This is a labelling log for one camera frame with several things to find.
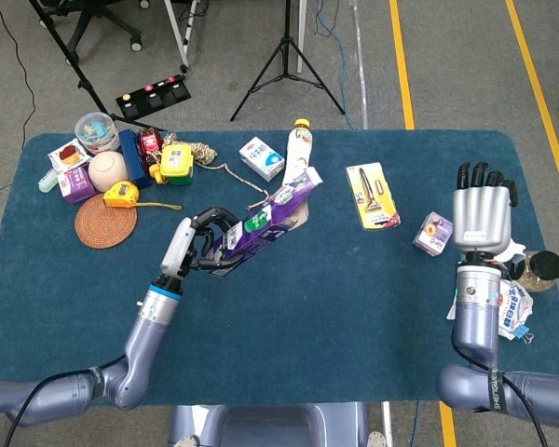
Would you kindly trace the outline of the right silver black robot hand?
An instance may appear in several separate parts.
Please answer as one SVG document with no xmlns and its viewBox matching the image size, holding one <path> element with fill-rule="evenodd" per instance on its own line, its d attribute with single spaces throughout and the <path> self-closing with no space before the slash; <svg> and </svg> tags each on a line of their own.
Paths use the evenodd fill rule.
<svg viewBox="0 0 559 447">
<path fill-rule="evenodd" d="M 453 195 L 453 238 L 463 253 L 492 259 L 511 242 L 511 210 L 518 205 L 515 181 L 488 164 L 461 164 Z"/>
</svg>

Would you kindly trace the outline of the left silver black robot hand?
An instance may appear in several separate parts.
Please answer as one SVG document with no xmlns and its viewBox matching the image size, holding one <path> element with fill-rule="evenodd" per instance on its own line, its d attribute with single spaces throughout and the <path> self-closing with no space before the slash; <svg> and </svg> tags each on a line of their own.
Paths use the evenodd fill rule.
<svg viewBox="0 0 559 447">
<path fill-rule="evenodd" d="M 247 260 L 244 253 L 219 260 L 205 258 L 213 246 L 214 233 L 209 224 L 215 224 L 224 233 L 227 233 L 233 225 L 240 224 L 240 220 L 229 210 L 220 207 L 208 208 L 193 217 L 184 217 L 161 262 L 162 274 L 174 278 L 184 278 L 190 270 L 232 269 Z M 197 250 L 194 247 L 195 236 L 205 237 L 201 258 L 197 257 Z"/>
</svg>

